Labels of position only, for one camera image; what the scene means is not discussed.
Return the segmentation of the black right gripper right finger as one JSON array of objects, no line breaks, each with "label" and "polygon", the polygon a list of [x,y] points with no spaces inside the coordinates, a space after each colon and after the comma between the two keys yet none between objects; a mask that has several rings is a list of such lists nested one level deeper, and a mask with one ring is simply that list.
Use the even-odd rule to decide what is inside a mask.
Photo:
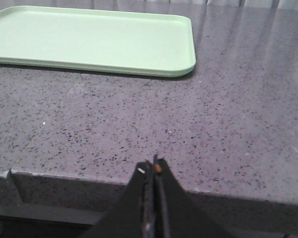
[{"label": "black right gripper right finger", "polygon": [[167,161],[153,157],[156,238],[233,238],[200,210],[174,177]]}]

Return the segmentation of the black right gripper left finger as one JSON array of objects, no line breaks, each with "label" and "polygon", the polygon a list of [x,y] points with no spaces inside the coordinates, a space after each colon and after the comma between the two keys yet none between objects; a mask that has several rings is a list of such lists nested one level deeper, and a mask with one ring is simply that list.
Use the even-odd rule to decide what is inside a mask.
[{"label": "black right gripper left finger", "polygon": [[144,186],[149,162],[136,164],[133,175],[122,196],[81,238],[141,238]]}]

